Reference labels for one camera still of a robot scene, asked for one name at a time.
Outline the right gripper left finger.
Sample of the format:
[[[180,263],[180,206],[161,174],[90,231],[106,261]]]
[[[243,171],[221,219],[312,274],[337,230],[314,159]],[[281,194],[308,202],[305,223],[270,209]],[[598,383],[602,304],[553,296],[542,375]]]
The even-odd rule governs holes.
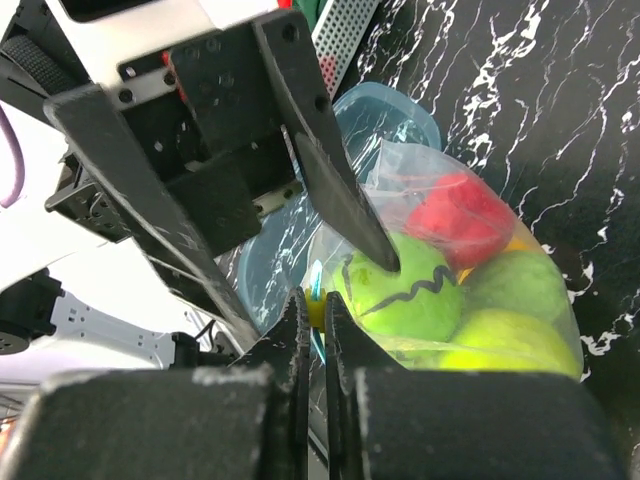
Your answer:
[[[228,367],[76,371],[29,399],[5,479],[303,479],[309,328],[293,290]]]

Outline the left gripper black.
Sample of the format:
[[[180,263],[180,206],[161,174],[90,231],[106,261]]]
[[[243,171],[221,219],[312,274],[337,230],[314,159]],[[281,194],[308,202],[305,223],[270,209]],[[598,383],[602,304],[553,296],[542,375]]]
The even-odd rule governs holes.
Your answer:
[[[382,269],[400,270],[347,158],[301,13],[274,10],[151,59],[136,81],[80,87],[43,110],[125,234],[148,255],[174,256],[241,349],[259,335],[213,255],[257,236],[300,194],[299,166],[321,219]]]

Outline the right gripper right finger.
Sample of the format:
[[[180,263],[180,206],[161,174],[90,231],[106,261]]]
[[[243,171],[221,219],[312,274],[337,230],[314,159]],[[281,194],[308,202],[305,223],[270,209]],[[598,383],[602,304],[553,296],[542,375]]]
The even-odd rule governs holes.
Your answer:
[[[624,479],[607,422],[566,376],[410,371],[326,300],[334,479]]]

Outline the green fake apple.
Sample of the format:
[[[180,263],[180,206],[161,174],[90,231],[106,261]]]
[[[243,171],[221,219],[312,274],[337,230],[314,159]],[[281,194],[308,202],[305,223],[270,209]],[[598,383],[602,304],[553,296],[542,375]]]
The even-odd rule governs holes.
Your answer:
[[[394,232],[401,270],[389,273],[359,251],[332,273],[361,327],[373,334],[444,342],[461,319],[463,293],[443,254],[421,240]]]

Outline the yellow fake lemon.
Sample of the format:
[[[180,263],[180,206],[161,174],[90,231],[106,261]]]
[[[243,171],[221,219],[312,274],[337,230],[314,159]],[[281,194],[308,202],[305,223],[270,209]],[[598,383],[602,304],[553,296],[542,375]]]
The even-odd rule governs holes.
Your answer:
[[[438,367],[445,370],[541,371],[578,379],[580,361],[550,324],[527,314],[503,309],[470,313],[442,351]]]

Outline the clear zip top bag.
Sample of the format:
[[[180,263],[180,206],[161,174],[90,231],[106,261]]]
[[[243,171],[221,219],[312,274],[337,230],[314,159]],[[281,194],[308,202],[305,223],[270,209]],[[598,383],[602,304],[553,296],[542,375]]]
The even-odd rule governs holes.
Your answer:
[[[383,141],[364,189],[400,270],[381,269],[321,225],[304,280],[340,294],[356,325],[396,362],[581,377],[563,275],[483,180],[437,149]]]

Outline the green fake vegetable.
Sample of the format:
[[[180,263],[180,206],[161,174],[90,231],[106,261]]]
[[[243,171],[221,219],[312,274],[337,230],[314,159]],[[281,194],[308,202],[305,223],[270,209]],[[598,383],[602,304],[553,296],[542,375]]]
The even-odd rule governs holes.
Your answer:
[[[462,287],[469,311],[497,308],[557,325],[573,321],[562,273],[544,253],[499,254],[474,269]]]

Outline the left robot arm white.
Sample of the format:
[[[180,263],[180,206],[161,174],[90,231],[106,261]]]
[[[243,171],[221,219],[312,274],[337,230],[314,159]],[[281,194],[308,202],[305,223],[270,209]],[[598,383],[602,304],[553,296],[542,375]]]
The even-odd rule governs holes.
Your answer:
[[[276,1],[21,1],[1,38],[1,98],[66,141],[47,218],[132,240],[238,345],[259,332],[217,260],[300,193],[375,264],[400,268],[305,16]]]

